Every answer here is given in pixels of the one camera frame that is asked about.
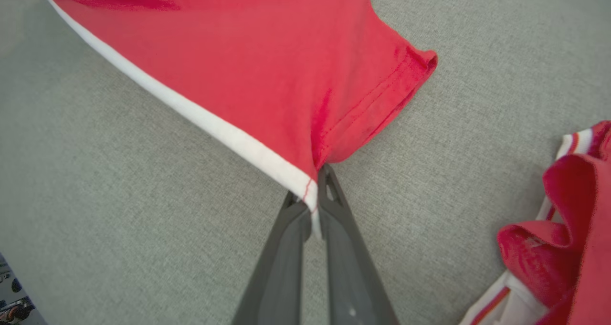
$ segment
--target red garment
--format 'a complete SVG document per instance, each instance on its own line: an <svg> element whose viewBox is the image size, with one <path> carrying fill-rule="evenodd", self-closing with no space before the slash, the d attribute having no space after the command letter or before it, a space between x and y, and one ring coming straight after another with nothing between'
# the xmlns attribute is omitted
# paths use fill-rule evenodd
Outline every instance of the red garment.
<svg viewBox="0 0 611 325"><path fill-rule="evenodd" d="M543 177L564 223L503 227L507 268L550 308L539 325L598 325L611 319L611 121L593 127L589 155L556 161Z"/></svg>
<svg viewBox="0 0 611 325"><path fill-rule="evenodd" d="M325 162L346 159L395 118L437 64L434 52L384 24L369 0L53 1L107 58L114 53L92 41L314 180ZM296 194L313 192L315 182L293 185L276 161L212 127L205 129Z"/></svg>

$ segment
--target crumpled red cloth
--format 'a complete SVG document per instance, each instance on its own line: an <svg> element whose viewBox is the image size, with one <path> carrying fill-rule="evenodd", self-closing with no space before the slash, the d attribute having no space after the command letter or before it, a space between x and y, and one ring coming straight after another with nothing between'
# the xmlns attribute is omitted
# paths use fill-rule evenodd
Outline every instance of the crumpled red cloth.
<svg viewBox="0 0 611 325"><path fill-rule="evenodd" d="M592 129L587 155L543 176L564 223L524 221L497 236L507 268L550 308L537 325L611 324L611 121Z"/></svg>

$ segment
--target white and red striped trim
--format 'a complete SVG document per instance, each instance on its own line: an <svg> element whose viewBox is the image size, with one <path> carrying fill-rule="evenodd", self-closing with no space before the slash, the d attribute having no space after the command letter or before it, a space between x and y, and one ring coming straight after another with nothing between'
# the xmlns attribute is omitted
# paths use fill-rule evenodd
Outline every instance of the white and red striped trim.
<svg viewBox="0 0 611 325"><path fill-rule="evenodd" d="M304 203L312 211L312 232L318 238L322 238L320 220L318 214L318 183L311 179L307 173L293 166L282 156L272 151L250 136L242 129L216 116L200 105L193 103L183 95L168 88L148 73L144 72L132 62L127 60L111 46L100 40L97 36L85 29L82 25L70 17L55 1L48 0L59 16L63 18L72 29L81 36L83 40L100 55L105 57L121 72L135 81L142 88L153 94L166 105L176 110L179 114L192 123L210 133L214 138L225 144L232 151L246 159L261 171L279 182L295 195L303 195Z"/></svg>
<svg viewBox="0 0 611 325"><path fill-rule="evenodd" d="M562 144L556 155L556 160L566 155L572 154L587 154L592 145L593 132L591 128L583 131L565 135L562 137ZM562 218L554 211L552 203L545 197L543 205L537 215L537 220L551 220L561 222ZM517 315L508 313L515 312L516 308L511 311L507 310L508 305L519 303L524 313L527 315ZM509 271L504 272L490 288L483 294L482 297L472 305L463 320L459 325L505 325L505 321L510 319L512 325L531 325L533 317L539 319L544 316L547 308L539 303L532 293Z"/></svg>

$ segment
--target gray fabric surface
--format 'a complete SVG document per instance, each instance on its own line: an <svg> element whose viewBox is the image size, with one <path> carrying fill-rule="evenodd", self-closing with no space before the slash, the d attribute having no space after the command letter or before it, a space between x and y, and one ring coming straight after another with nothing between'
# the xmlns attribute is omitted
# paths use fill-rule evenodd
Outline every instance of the gray fabric surface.
<svg viewBox="0 0 611 325"><path fill-rule="evenodd" d="M439 67L335 169L404 324L451 325L535 217L559 137L611 117L608 0L372 0ZM284 190L92 51L0 0L0 245L50 325L226 324ZM304 323L327 323L306 247Z"/></svg>

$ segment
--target red fabric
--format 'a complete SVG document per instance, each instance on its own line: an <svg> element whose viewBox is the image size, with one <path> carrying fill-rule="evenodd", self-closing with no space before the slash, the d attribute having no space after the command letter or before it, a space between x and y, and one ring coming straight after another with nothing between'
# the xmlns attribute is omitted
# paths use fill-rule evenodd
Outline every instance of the red fabric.
<svg viewBox="0 0 611 325"><path fill-rule="evenodd" d="M436 68L369 0L54 0L158 81L316 179Z"/></svg>
<svg viewBox="0 0 611 325"><path fill-rule="evenodd" d="M507 268L550 308L539 325L608 324L611 305L611 122L593 127L592 156L569 155L543 176L564 223L503 227Z"/></svg>

